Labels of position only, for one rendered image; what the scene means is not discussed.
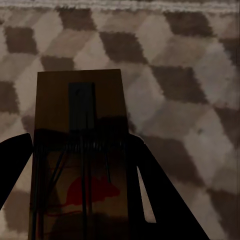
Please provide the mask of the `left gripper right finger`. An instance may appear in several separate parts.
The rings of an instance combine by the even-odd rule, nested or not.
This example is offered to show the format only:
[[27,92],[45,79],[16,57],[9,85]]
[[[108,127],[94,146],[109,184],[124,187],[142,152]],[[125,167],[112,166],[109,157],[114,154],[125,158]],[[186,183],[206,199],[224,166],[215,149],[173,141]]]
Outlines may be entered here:
[[[129,240],[210,240],[144,141],[125,134]],[[137,167],[156,223],[145,220]]]

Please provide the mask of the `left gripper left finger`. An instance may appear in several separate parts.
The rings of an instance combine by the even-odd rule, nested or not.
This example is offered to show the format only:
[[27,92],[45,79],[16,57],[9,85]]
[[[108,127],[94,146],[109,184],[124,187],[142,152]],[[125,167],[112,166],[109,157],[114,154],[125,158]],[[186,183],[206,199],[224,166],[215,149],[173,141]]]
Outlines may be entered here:
[[33,149],[30,133],[0,143],[0,210],[32,155]]

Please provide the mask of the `mousetrap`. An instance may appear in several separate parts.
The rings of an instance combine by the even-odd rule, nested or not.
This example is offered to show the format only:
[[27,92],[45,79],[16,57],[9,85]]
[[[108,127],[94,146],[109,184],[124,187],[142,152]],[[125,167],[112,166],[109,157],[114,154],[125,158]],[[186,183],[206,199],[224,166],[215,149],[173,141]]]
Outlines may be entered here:
[[28,240],[129,240],[121,69],[37,72]]

